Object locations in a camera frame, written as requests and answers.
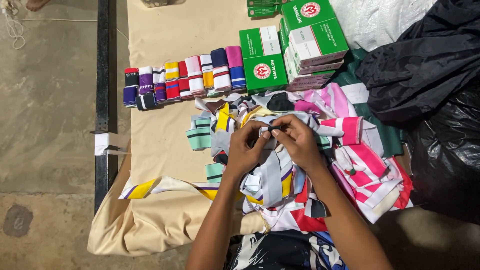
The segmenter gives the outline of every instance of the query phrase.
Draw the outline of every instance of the beige fabric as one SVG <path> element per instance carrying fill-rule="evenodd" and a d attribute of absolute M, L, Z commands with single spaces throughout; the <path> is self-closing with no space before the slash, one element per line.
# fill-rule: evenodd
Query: beige fabric
<path fill-rule="evenodd" d="M 279 16 L 251 20 L 244 0 L 186 0 L 183 4 L 146 8 L 128 0 L 130 64 L 161 66 L 238 45 L 238 31 L 278 25 Z M 213 163 L 210 150 L 192 151 L 185 135 L 194 101 L 168 104 L 158 110 L 132 109 L 131 156 L 124 160 L 112 189 L 92 221 L 88 251 L 140 256 L 191 242 L 210 206 L 202 195 L 163 192 L 145 199 L 118 200 L 129 170 L 132 183 L 161 175 L 188 182 L 206 181 L 204 165 Z M 263 229 L 259 213 L 235 216 L 234 234 Z"/>

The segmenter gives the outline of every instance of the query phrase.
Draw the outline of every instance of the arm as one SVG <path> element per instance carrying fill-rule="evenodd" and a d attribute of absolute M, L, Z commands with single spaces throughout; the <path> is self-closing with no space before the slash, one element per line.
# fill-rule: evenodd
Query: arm
<path fill-rule="evenodd" d="M 351 270 L 393 269 L 385 252 L 360 214 L 340 190 L 317 150 L 312 131 L 295 115 L 276 119 L 282 131 L 272 135 L 282 143 L 292 160 L 310 177 L 315 193 L 326 208 L 325 224 L 345 264 Z"/>
<path fill-rule="evenodd" d="M 258 159 L 270 137 L 269 132 L 258 137 L 258 129 L 265 123 L 248 121 L 230 137 L 228 165 L 220 187 L 205 219 L 200 226 L 188 256 L 186 270 L 220 270 L 227 255 L 232 231 L 233 206 L 242 176 L 258 163 Z M 249 139 L 258 138 L 253 148 L 248 147 Z"/>

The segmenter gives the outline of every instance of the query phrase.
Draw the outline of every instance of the person's left hand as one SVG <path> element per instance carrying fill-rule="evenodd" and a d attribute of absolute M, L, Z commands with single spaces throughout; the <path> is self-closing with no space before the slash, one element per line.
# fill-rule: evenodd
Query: person's left hand
<path fill-rule="evenodd" d="M 270 132 L 265 131 L 258 136 L 261 127 L 267 127 L 264 122 L 251 120 L 241 129 L 230 136 L 230 147 L 228 148 L 228 165 L 225 172 L 232 173 L 236 177 L 242 177 L 258 164 L 262 149 L 270 138 Z M 250 148 L 249 143 L 257 140 Z"/>

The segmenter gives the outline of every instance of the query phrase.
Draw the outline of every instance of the black plastic bag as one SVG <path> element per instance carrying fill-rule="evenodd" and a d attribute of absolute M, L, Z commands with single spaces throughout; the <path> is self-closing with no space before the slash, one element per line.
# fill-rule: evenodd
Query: black plastic bag
<path fill-rule="evenodd" d="M 480 73 L 480 1 L 439 0 L 396 42 L 370 52 L 356 75 L 381 121 L 434 110 Z"/>
<path fill-rule="evenodd" d="M 480 224 L 480 81 L 441 105 L 408 133 L 416 195 L 424 209 Z"/>

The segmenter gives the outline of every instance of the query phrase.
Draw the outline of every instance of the black metal bar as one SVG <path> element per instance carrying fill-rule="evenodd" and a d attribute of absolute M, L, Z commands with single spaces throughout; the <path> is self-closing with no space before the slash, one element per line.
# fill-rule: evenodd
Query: black metal bar
<path fill-rule="evenodd" d="M 98 0 L 94 134 L 117 133 L 117 1 Z M 118 173 L 118 157 L 95 156 L 95 213 Z"/>

